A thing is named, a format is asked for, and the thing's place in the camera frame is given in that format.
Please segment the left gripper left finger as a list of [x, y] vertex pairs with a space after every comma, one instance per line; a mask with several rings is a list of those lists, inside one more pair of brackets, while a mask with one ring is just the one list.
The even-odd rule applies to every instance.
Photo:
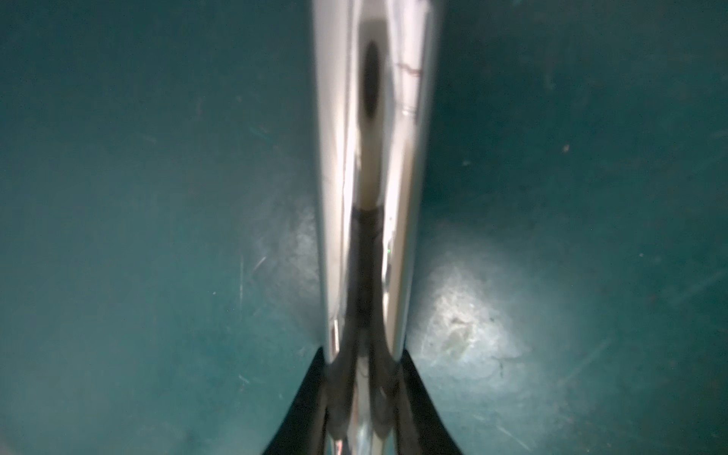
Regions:
[[326, 439], [326, 396], [323, 349], [304, 376], [284, 421], [263, 455], [322, 455]]

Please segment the steel hoe blue grip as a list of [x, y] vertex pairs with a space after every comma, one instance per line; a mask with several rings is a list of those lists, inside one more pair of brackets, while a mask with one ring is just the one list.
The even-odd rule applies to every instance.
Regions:
[[397, 424], [440, 1], [312, 5], [328, 454]]

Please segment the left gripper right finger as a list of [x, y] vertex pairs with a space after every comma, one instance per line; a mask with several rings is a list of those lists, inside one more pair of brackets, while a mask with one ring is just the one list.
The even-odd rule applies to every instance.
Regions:
[[462, 455], [435, 409], [410, 353], [403, 351], [397, 375], [395, 446], [400, 455]]

